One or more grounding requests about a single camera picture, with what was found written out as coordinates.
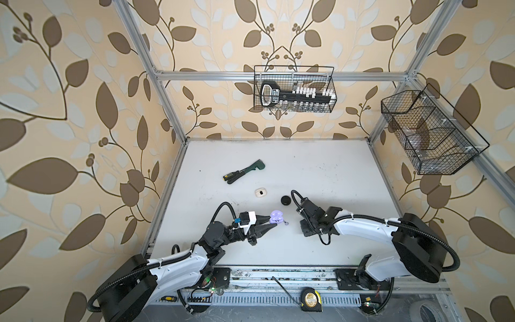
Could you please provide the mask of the black round charging case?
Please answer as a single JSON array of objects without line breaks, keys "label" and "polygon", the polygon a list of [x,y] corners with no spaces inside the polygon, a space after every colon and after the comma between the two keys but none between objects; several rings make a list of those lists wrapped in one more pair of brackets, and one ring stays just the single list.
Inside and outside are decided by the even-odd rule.
[{"label": "black round charging case", "polygon": [[280,202],[282,205],[288,206],[292,203],[292,199],[289,196],[285,195],[281,197]]}]

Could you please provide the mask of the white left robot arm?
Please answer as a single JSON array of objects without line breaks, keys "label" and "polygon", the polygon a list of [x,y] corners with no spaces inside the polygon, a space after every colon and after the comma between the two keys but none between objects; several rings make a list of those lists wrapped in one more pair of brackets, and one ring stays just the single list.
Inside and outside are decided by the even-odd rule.
[{"label": "white left robot arm", "polygon": [[133,321],[149,304],[190,287],[214,287],[213,267],[224,257],[224,246],[247,241],[256,245],[277,224],[269,216],[253,211],[236,213],[223,202],[217,210],[229,209],[232,223],[225,225],[213,214],[205,233],[183,252],[163,258],[132,256],[91,296],[87,311],[99,313],[105,321]]}]

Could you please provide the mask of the cream earbud charging case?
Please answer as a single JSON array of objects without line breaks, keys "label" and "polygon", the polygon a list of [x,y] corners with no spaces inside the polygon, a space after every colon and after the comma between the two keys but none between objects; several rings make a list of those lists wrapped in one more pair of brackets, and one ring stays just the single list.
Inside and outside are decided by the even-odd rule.
[{"label": "cream earbud charging case", "polygon": [[257,198],[265,197],[268,194],[265,188],[259,188],[255,191],[255,195]]}]

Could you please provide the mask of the purple earbud charging case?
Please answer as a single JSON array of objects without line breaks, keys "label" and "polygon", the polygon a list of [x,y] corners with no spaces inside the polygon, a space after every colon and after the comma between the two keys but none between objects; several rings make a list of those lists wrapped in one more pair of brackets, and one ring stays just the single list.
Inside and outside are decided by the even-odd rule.
[{"label": "purple earbud charging case", "polygon": [[284,214],[283,214],[283,212],[281,212],[279,210],[274,210],[270,214],[269,222],[271,224],[281,224],[281,223],[283,223],[284,222]]}]

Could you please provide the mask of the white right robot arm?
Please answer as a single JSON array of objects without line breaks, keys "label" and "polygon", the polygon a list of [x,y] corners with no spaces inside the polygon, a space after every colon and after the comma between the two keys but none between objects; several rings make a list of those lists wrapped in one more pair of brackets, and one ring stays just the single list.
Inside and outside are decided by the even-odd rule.
[{"label": "white right robot arm", "polygon": [[324,210],[296,190],[290,194],[302,217],[300,226],[304,236],[318,236],[325,246],[330,245],[333,236],[356,236],[381,244],[377,254],[363,256],[348,278],[361,288],[371,289],[401,276],[438,283],[442,273],[454,272],[461,265],[457,252],[411,213],[385,219],[355,214],[340,207]]}]

